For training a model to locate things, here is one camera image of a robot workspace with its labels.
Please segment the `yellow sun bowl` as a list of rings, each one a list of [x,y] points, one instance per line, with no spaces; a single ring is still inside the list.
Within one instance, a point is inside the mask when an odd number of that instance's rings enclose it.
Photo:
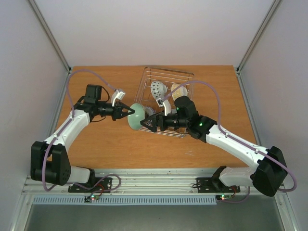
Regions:
[[[180,84],[178,83],[173,83],[171,86],[171,91],[173,91],[175,88],[177,88]],[[188,96],[188,91],[184,86],[181,86],[178,88],[176,91],[172,93],[172,98],[175,101],[177,98],[181,96]]]

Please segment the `right circuit board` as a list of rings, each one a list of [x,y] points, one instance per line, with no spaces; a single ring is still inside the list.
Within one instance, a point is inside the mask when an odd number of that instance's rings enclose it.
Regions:
[[[232,198],[233,198],[232,195],[225,195],[225,194],[221,194],[221,195],[216,196],[216,199],[219,200],[219,201],[230,200]]]

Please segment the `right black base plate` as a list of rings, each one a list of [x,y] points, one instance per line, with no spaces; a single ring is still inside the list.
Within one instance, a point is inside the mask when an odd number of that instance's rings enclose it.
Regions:
[[[197,178],[196,186],[199,193],[239,193],[239,186],[226,186],[219,179]]]

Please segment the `circuit board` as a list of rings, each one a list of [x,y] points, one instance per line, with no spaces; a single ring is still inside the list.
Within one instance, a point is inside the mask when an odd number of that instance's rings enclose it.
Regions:
[[[99,199],[100,199],[99,195],[84,196],[84,203],[92,203],[92,202],[99,200]]]
[[[225,195],[225,194],[221,194],[221,195],[216,196],[216,199],[219,200],[219,201],[230,200],[232,198],[233,198],[232,195]]]

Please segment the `aluminium rail frame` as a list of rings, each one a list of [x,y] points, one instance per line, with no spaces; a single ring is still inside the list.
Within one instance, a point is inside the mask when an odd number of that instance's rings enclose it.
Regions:
[[[244,65],[240,65],[273,0],[35,0],[65,59],[63,64],[28,0],[0,1],[0,135],[8,215],[30,175],[30,147],[57,126],[67,67],[100,74],[126,92],[130,106],[145,66],[192,72],[217,91],[221,123],[232,133],[282,150],[297,180],[288,195],[295,228],[308,230],[308,59],[306,0],[283,0]],[[201,168],[245,164],[215,146],[133,131],[127,119],[85,127],[69,150],[72,165],[116,173],[110,195],[196,194]],[[36,231],[280,231],[275,198],[194,208],[75,206],[37,213]]]

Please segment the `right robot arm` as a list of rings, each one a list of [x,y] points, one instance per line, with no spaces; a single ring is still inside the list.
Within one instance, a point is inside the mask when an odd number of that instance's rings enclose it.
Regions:
[[[213,187],[222,191],[230,186],[254,187],[265,196],[273,197],[288,172],[282,151],[272,146],[257,146],[222,128],[217,121],[200,115],[193,101],[182,96],[175,101],[176,112],[156,113],[140,122],[151,132],[167,128],[185,128],[188,134],[214,145],[243,161],[247,167],[221,167],[212,179]]]

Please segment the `red patterned bowl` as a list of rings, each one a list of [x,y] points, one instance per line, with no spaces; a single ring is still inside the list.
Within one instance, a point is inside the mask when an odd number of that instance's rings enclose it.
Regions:
[[[146,117],[150,117],[150,116],[152,116],[153,114],[155,114],[154,109],[151,108],[151,107],[145,107],[144,110],[145,110],[145,116],[146,116]]]

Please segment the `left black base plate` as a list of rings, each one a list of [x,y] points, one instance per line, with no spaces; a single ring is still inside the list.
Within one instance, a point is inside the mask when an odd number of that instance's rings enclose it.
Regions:
[[[81,183],[82,187],[76,184],[73,184],[72,186],[68,187],[68,192],[69,193],[92,193],[94,191],[101,191],[102,189],[104,190],[111,189],[112,182],[113,182],[111,177],[107,177],[103,179],[102,181],[99,182],[98,185],[96,185],[94,188],[91,188],[90,190],[85,189],[85,187],[90,188],[94,186],[94,184],[96,184],[99,180],[100,178],[96,178],[95,181],[93,181],[92,183],[91,182],[87,182],[84,184]]]

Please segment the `left circuit board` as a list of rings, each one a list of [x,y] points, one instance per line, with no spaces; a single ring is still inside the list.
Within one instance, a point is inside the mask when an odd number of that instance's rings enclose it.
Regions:
[[[99,195],[84,196],[84,203],[92,203],[92,202],[99,200],[99,199],[100,199]]]

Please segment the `pink scale pattern bowl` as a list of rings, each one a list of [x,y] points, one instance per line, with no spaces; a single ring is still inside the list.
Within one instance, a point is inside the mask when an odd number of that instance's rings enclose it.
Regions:
[[[153,81],[150,86],[151,94],[155,100],[164,98],[167,87],[161,81]]]

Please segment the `pale green bowl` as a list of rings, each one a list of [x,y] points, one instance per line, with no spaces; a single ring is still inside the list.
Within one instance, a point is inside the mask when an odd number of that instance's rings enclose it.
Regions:
[[[142,128],[141,121],[145,119],[145,107],[139,103],[134,103],[131,109],[134,110],[134,113],[128,115],[128,125],[133,130],[139,130]]]

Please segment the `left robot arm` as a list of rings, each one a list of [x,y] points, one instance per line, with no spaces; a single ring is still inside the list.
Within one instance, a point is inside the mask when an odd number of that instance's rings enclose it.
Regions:
[[[103,86],[88,84],[86,93],[73,105],[62,125],[44,141],[36,141],[31,146],[30,176],[43,185],[65,185],[79,183],[87,192],[93,191],[97,180],[91,170],[74,167],[70,164],[68,151],[80,132],[96,116],[110,116],[113,121],[134,113],[134,110],[121,102],[125,96],[122,89],[116,89],[107,101],[101,100]]]

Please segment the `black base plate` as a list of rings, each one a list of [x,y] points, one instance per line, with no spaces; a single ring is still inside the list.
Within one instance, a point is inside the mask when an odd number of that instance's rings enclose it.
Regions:
[[[199,193],[239,193],[239,186],[226,186],[219,179],[197,178],[196,186]]]
[[[85,189],[85,187],[90,188],[94,186],[94,184],[96,184],[99,180],[100,178],[96,178],[95,181],[93,181],[92,183],[91,182],[87,182],[84,184],[81,183],[82,187],[76,184],[73,184],[72,186],[68,187],[68,192],[69,193],[92,193],[94,191],[101,191],[102,189],[104,190],[111,189],[112,182],[113,182],[111,177],[107,177],[103,179],[102,181],[99,182],[98,185],[96,185],[94,188],[91,188],[90,190]]]

